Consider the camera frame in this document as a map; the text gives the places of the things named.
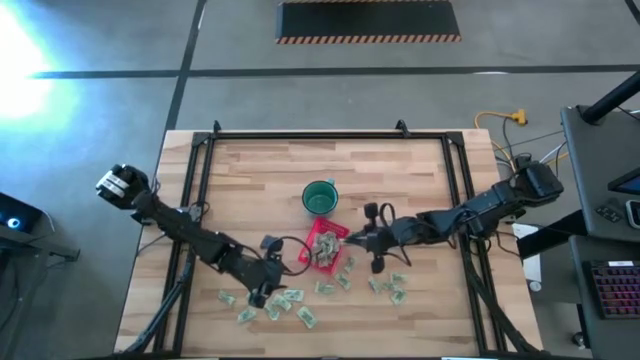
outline black metal frame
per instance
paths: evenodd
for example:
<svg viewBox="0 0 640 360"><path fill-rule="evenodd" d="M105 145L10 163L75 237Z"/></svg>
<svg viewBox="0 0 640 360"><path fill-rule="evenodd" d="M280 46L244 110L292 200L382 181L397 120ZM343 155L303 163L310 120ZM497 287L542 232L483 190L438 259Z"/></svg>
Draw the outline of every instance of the black metal frame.
<svg viewBox="0 0 640 360"><path fill-rule="evenodd" d="M202 178L200 182L200 188L198 191L198 199L194 205L200 205L205 201L207 192L207 178L211 170L211 164L213 159L213 149L215 141L217 140L281 140L281 139L431 139L439 140L442 145L442 151L444 156L445 168L447 171L447 180L449 182L449 190L451 192L452 206L460 204L460 197L458 195L458 184L456 179L456 172L453 164L453 157L451 152L451 146L455 146L460 160L461 173L463 177L464 187L467 198L471 198L475 195L473 183L471 179L471 171L469 169L469 163L466 154L466 148L464 145L464 138L462 132L410 132L404 123L399 120L396 124L395 130L390 131L282 131L282 132L220 132L220 125L216 121L213 132L196 132L193 135L191 144L191 153L189 154L189 162L187 165L187 172L185 175L185 184L182 192L181 206L189 205L189 198L191 194L191 187L195 174L196 162L198 159L198 152L200 147L206 144L205 160L203 164ZM460 241L460 254L464 259L471 259L470 243L468 239ZM169 258L169 266L167 269L167 278L165 282L165 291L163 294L163 301L170 295L171 290L176 286L176 274L179 264L180 253L184 247L184 244L174 242L171 256ZM489 258L484 243L477 243L478 258L481 267L481 276L485 286L489 289L490 293L495 296L495 288L493 284L493 277L491 274L491 267L489 266ZM190 268L186 271L186 280L184 282L180 306L178 310L178 317L176 321L175 336L171 350L164 350L165 334L166 334L166 319L162 320L160 326L158 326L155 334L156 339L153 346L153 353L158 356L172 356L180 357L182 352L182 342L184 339L184 331L186 327L189 296L191 292L191 281L193 279L193 273L195 266L195 254L189 251L187 255L186 266ZM467 261L463 261L465 275L468 273ZM468 277L466 278L469 305L471 308L472 321L474 324L474 331L476 335L476 342L478 346L479 354L484 354L487 351L491 351L487 346L487 339L484 332L484 324L482 319L482 313L480 310L480 303L478 301L478 294L469 283ZM496 320L491 317L493 331L496 339L496 348L498 352L505 353L507 351L506 340L504 332L497 325Z"/></svg>

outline keyboard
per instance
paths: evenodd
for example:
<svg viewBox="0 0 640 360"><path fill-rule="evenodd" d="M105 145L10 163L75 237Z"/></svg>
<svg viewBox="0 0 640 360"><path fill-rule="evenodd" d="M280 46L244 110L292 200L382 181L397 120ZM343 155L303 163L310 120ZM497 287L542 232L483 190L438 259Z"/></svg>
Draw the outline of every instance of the keyboard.
<svg viewBox="0 0 640 360"><path fill-rule="evenodd" d="M640 261L587 261L584 270L603 319L640 319Z"/></svg>

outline concrete floor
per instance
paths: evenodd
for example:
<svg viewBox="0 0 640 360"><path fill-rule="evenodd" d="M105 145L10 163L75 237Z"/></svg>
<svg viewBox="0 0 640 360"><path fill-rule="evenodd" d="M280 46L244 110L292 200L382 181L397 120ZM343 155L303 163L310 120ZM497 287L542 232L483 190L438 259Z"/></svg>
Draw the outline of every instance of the concrete floor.
<svg viewBox="0 0 640 360"><path fill-rule="evenodd" d="M617 65L640 63L640 28L621 0L454 0L460 44L276 46L277 1L209 0L192 68ZM196 0L0 3L0 190L47 210L55 241L82 249L41 285L20 358L74 359L111 352L140 227L94 194L114 163L152 174L176 87L166 79L23 80L32 71L177 70ZM512 142L561 129L563 106L588 104L630 74L520 74L190 79L178 129L468 128L484 110L524 108ZM639 108L640 99L626 105ZM502 140L500 119L483 125ZM563 135L517 147L544 156ZM547 224L579 207L571 164L566 191L524 221ZM543 256L543 275L569 262ZM552 302L566 284L533 295L547 350L586 356L568 342L572 306ZM2 300L2 308L9 304Z"/></svg>

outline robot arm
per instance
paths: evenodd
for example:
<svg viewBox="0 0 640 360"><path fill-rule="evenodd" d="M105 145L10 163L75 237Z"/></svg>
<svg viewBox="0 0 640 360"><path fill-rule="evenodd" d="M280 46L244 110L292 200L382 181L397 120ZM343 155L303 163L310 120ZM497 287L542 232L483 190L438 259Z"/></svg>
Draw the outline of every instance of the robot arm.
<svg viewBox="0 0 640 360"><path fill-rule="evenodd" d="M202 262L219 273L229 273L251 293L250 305L264 307L274 290L283 288L280 280L288 269L273 244L264 258L250 248L221 232L201 229L190 215L164 204L149 188L147 176L128 165L115 165L96 185L98 195L123 210L135 210L132 217L153 219L172 240L191 245ZM243 254L249 249L254 256Z"/></svg>
<svg viewBox="0 0 640 360"><path fill-rule="evenodd" d="M538 162L524 164L507 180L500 181L491 189L449 210L434 210L395 219L393 207L383 204L365 205L365 216L369 223L363 231L346 239L348 244L364 247L373 253L371 264L374 273L384 269L384 255L389 249L406 245L436 244L447 241L456 231L464 228L466 233L487 238L498 227L505 216L524 214L525 207L538 207L557 199L564 191L549 166ZM392 209L392 222L384 219L384 208ZM384 226L376 225L380 216Z"/></svg>

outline black and yellow striped mat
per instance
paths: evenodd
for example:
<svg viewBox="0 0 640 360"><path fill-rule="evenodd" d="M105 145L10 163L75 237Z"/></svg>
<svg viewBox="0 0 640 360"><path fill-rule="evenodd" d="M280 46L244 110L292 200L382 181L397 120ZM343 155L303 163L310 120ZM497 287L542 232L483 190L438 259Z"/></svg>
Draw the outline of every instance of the black and yellow striped mat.
<svg viewBox="0 0 640 360"><path fill-rule="evenodd" d="M447 0L290 0L278 6L276 43L459 42Z"/></svg>

